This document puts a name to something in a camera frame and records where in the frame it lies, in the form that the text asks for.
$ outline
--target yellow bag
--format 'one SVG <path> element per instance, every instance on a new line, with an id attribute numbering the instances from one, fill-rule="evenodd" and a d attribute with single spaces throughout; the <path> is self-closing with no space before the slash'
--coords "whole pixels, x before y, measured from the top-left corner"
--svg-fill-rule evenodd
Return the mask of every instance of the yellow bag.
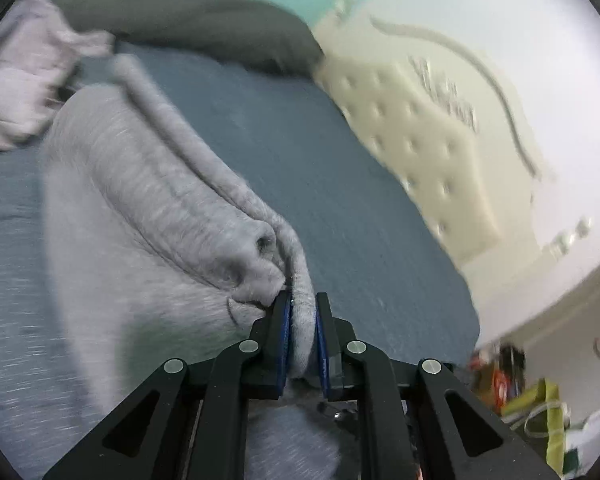
<path id="1" fill-rule="evenodd" d="M 540 379 L 500 410 L 502 418 L 516 421 L 511 429 L 543 455 L 558 475 L 564 466 L 564 412 L 558 385 Z"/>

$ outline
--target clutter on floor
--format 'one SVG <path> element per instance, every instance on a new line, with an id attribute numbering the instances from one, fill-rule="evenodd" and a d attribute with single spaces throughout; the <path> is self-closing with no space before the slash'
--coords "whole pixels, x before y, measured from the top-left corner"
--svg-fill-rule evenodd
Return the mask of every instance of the clutter on floor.
<path id="1" fill-rule="evenodd" d="M 563 479 L 576 478 L 579 450 L 600 434 L 600 409 L 577 424 L 560 400 L 558 384 L 542 378 L 525 385 L 525 353 L 506 344 L 474 353 L 472 391 Z"/>

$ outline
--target gray fabric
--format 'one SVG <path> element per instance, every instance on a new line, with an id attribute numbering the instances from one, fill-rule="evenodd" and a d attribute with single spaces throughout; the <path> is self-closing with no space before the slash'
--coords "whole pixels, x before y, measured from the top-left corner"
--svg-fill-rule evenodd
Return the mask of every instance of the gray fabric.
<path id="1" fill-rule="evenodd" d="M 246 480 L 356 480 L 359 443 L 318 412 L 317 390 L 288 384 L 278 402 L 252 401 L 247 424 Z M 336 409 L 355 409 L 338 402 Z"/>
<path id="2" fill-rule="evenodd" d="M 79 32 L 172 46 L 263 72 L 309 76 L 322 51 L 296 15 L 260 0 L 53 0 Z"/>
<path id="3" fill-rule="evenodd" d="M 77 34 L 51 0 L 20 0 L 0 22 L 0 150 L 45 128 L 61 104 L 56 89 L 81 56 L 108 56 L 104 31 Z"/>
<path id="4" fill-rule="evenodd" d="M 38 146 L 0 153 L 0 448 L 40 478 L 98 420 L 48 291 Z"/>
<path id="5" fill-rule="evenodd" d="M 67 337 L 98 405 L 152 370 L 245 338 L 291 278 L 291 375 L 315 305 L 293 229 L 196 135 L 131 57 L 80 90 L 45 139 L 48 257 Z"/>
<path id="6" fill-rule="evenodd" d="M 464 279 L 404 190 L 309 81 L 122 44 L 196 132 L 298 233 L 316 291 L 392 358 L 463 363 L 479 333 Z M 84 79 L 102 76 L 84 60 Z"/>

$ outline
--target gray towel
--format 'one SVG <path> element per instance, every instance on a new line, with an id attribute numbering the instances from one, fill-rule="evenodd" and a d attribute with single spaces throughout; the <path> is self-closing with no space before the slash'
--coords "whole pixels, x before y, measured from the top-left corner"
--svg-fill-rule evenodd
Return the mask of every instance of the gray towel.
<path id="1" fill-rule="evenodd" d="M 293 229 L 234 174 L 138 62 L 77 92 L 45 139 L 45 239 L 67 339 L 105 412 L 162 361 L 245 338 L 289 278 L 290 373 L 314 297 Z"/>

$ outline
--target folded cloth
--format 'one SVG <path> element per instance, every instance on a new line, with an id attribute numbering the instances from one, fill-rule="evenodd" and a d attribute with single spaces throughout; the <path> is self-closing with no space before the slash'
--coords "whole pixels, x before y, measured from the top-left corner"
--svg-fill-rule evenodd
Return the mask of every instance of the folded cloth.
<path id="1" fill-rule="evenodd" d="M 132 56 L 78 91 L 45 139 L 45 240 L 67 340 L 108 412 L 164 360 L 245 338 L 285 279 L 290 373 L 314 344 L 298 237 L 198 137 Z"/>
<path id="2" fill-rule="evenodd" d="M 0 150 L 39 133 L 82 56 L 107 56 L 108 32 L 78 34 L 51 0 L 20 0 L 0 22 Z"/>

